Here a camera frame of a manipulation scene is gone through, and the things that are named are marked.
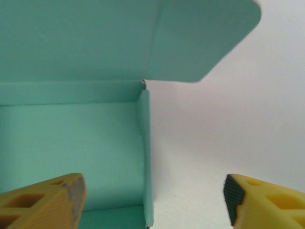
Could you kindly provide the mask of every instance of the box lid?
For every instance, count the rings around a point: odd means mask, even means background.
[[[0,3],[0,83],[193,82],[259,22],[251,0]]]

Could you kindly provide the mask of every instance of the box flap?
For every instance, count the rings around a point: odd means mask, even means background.
[[[0,3],[0,83],[200,80],[259,22],[251,0]]]

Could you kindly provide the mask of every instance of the white wall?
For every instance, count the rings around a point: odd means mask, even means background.
[[[154,229],[229,229],[238,173],[305,192],[305,1],[260,0],[258,27],[196,84],[149,82]]]

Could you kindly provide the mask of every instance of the open box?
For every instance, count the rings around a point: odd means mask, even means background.
[[[0,192],[80,172],[79,228],[152,226],[143,79],[200,80],[260,15],[250,0],[0,1]]]

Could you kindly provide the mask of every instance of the black rubber pad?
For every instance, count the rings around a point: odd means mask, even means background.
[[[228,174],[224,183],[224,199],[227,204],[231,225],[236,221],[236,208],[241,205],[244,199],[245,191],[242,187]]]

